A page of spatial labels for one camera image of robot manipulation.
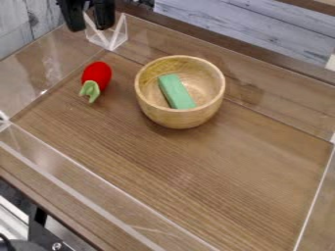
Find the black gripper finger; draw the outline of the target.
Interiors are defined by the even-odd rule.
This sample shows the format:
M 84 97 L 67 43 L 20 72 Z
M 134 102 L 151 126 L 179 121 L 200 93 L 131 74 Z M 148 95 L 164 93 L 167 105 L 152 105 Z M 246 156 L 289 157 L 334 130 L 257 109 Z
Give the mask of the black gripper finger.
M 106 30 L 114 26 L 115 0 L 95 0 L 95 18 L 99 30 Z
M 86 0 L 56 0 L 66 24 L 72 32 L 86 29 L 84 3 Z

